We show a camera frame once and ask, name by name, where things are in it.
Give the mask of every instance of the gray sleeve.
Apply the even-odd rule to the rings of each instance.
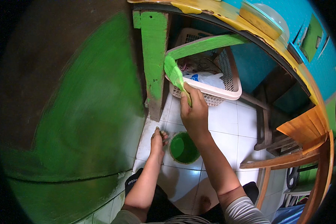
[[[244,196],[233,201],[225,210],[225,220],[234,224],[270,224],[250,198]]]
[[[121,210],[117,216],[112,220],[111,224],[140,224],[139,218],[130,211]]]

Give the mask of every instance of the white plastic basket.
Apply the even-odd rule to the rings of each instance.
[[[206,36],[211,36],[211,34],[192,28],[184,28],[181,31],[175,46],[178,47],[182,44],[189,43]],[[217,106],[221,104],[225,99],[237,100],[242,94],[242,86],[240,84],[240,79],[239,75],[237,74],[237,70],[231,69],[231,65],[234,64],[233,66],[235,66],[235,61],[229,61],[228,59],[227,51],[229,50],[230,50],[229,48],[224,48],[224,50],[221,51],[219,56],[217,56],[216,59],[214,60],[214,63],[219,67],[219,69],[223,73],[221,79],[224,82],[225,90],[183,77],[184,82],[187,82],[190,86],[194,88],[200,89],[200,91],[203,93],[205,101],[209,106]],[[173,86],[171,82],[169,83],[169,91],[173,96],[178,98],[181,97],[180,89],[178,87]]]

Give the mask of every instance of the plastic bag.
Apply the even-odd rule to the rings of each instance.
[[[210,86],[217,88],[225,89],[223,80],[220,77],[223,76],[223,73],[211,74],[210,72],[183,72],[183,77],[192,79],[194,81],[204,83]]]

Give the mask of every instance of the paint brush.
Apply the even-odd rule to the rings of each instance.
[[[192,106],[192,99],[190,97],[190,94],[184,89],[183,74],[178,68],[178,65],[175,62],[174,58],[169,55],[167,55],[164,60],[164,71],[166,72],[172,84],[178,87],[181,92],[184,92],[186,94],[186,96],[188,97],[188,104],[189,106]]]

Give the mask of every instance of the green paint can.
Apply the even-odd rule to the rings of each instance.
[[[173,135],[169,149],[173,159],[180,164],[194,163],[200,157],[197,147],[187,132],[178,132]]]

